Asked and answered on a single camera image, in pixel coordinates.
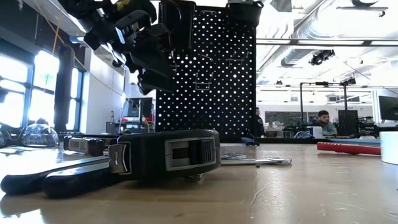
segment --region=man standing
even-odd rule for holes
[[[336,128],[329,122],[329,119],[329,112],[325,110],[319,111],[317,124],[322,126],[322,134],[324,136],[332,136],[337,134]]]
[[[254,117],[255,125],[254,125],[254,135],[257,138],[261,138],[261,136],[265,136],[266,132],[264,130],[264,123],[260,118],[260,109],[256,108],[256,116]]]

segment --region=pegboard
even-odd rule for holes
[[[222,141],[253,133],[256,31],[227,9],[197,6],[192,49],[169,55],[175,93],[156,94],[156,131],[215,129]]]

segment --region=wooden table surface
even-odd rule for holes
[[[251,158],[291,157],[292,166],[220,167],[199,183],[123,182],[64,200],[0,192],[0,223],[398,223],[398,167],[379,156],[316,150],[316,145],[227,145]],[[81,159],[62,150],[0,149],[0,180],[20,166]]]

